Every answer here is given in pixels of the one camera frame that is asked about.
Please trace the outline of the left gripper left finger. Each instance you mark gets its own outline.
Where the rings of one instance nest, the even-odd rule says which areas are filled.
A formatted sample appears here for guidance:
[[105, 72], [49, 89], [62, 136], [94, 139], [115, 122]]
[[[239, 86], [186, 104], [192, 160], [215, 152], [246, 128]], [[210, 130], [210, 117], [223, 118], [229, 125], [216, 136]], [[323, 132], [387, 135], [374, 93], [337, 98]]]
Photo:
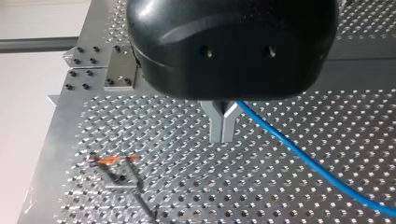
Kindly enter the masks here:
[[222, 140], [223, 113], [220, 102], [202, 101], [201, 107], [209, 118], [209, 141], [220, 143]]

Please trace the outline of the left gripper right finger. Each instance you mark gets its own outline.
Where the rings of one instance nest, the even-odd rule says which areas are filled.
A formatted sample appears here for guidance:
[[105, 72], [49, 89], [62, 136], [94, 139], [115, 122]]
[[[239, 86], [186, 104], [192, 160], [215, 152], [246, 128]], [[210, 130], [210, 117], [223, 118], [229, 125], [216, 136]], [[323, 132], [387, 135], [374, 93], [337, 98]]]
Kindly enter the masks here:
[[222, 141], [229, 143], [233, 141], [236, 119], [241, 115], [243, 109], [237, 102], [226, 102], [224, 106], [222, 122]]

